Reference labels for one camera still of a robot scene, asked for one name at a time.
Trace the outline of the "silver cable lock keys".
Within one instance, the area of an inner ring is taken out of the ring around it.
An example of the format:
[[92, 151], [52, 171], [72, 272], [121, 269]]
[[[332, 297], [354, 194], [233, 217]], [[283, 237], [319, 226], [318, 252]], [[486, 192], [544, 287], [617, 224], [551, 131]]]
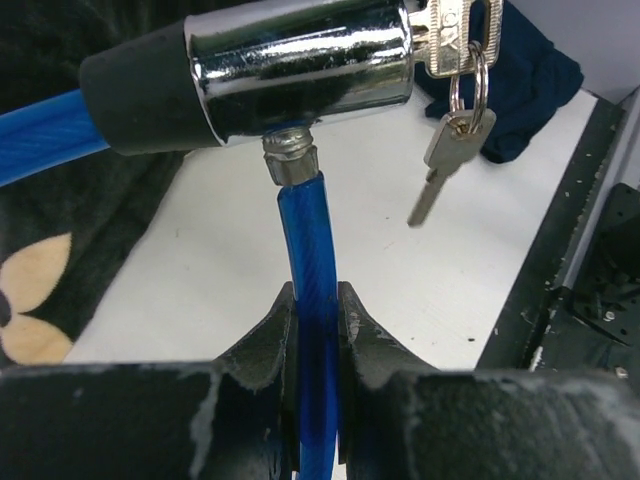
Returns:
[[471, 38], [472, 1], [428, 1], [409, 14], [414, 50], [434, 79], [448, 78], [449, 111], [424, 155], [425, 184], [407, 224], [420, 227], [446, 184], [480, 152], [495, 123], [488, 106], [489, 70], [498, 59], [502, 1], [483, 1], [482, 37]]

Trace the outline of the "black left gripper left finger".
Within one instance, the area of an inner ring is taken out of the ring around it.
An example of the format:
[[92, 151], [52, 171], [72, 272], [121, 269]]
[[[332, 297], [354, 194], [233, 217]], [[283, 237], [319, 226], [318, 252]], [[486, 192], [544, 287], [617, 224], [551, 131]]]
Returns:
[[298, 464], [293, 289], [213, 360], [13, 367], [5, 479], [288, 479]]

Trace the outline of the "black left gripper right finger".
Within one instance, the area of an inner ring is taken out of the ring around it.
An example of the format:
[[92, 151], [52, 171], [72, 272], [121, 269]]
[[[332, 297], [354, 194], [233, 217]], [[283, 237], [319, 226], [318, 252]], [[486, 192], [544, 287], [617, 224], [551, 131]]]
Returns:
[[635, 479], [639, 400], [586, 371], [441, 371], [339, 292], [350, 479]]

